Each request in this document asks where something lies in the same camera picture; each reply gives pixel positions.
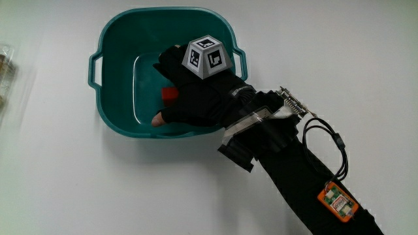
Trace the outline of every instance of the teal plastic basin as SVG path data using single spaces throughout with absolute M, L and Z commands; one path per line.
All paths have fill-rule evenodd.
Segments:
M 175 44 L 211 35 L 220 40 L 234 64 L 239 55 L 241 79 L 247 79 L 245 53 L 219 14 L 195 7 L 140 8 L 123 12 L 104 27 L 97 52 L 89 59 L 89 85 L 96 91 L 103 121 L 117 133 L 135 138 L 179 138 L 212 133 L 220 126 L 194 127 L 170 123 L 154 128 L 151 120 L 164 108 L 161 88 L 173 86 L 153 67 L 158 56 Z M 95 62 L 102 58 L 101 85 L 95 82 Z

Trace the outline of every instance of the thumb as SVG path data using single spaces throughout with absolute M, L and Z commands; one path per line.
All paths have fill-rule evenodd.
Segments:
M 161 115 L 161 112 L 159 112 L 157 115 L 154 116 L 154 118 L 151 121 L 151 125 L 153 127 L 160 127 L 162 125 L 167 124 L 167 122 L 164 121 L 163 116 Z

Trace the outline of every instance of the white table surface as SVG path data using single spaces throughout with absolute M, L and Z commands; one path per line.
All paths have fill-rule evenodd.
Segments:
M 416 1 L 0 0 L 0 42 L 19 67 L 0 124 L 0 234 L 309 234 L 256 163 L 110 130 L 88 58 L 115 15 L 196 6 L 232 25 L 258 90 L 285 86 L 344 137 L 345 185 L 386 234 L 417 234 Z M 340 155 L 320 131 L 312 151 Z

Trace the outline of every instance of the connector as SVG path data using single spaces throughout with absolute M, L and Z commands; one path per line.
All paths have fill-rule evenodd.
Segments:
M 286 88 L 280 87 L 276 93 L 290 106 L 292 112 L 298 114 L 300 117 L 304 117 L 307 113 L 310 113 L 313 117 L 318 116 L 309 111 L 308 108 L 296 99 Z

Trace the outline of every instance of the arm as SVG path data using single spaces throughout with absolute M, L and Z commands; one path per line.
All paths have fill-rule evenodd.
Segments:
M 249 85 L 229 71 L 201 80 L 181 66 L 183 56 L 184 50 L 172 47 L 160 56 L 160 64 L 155 66 L 178 88 L 179 97 L 174 106 L 161 110 L 154 117 L 154 126 L 184 122 L 200 126 L 220 123 L 229 127 L 262 106 L 272 111 L 283 106 L 283 99 L 273 93 L 255 94 L 250 89 L 232 98 L 230 91 Z M 364 208 L 360 207 L 348 223 L 342 223 L 318 201 L 317 195 L 332 172 L 310 151 L 308 155 L 316 168 L 323 169 L 325 176 L 309 164 L 304 147 L 296 137 L 298 121 L 296 117 L 263 121 L 234 136 L 234 141 L 220 151 L 248 171 L 251 166 L 246 161 L 255 156 L 288 205 L 313 234 L 382 234 L 373 216 Z M 335 183 L 354 199 L 339 181 Z

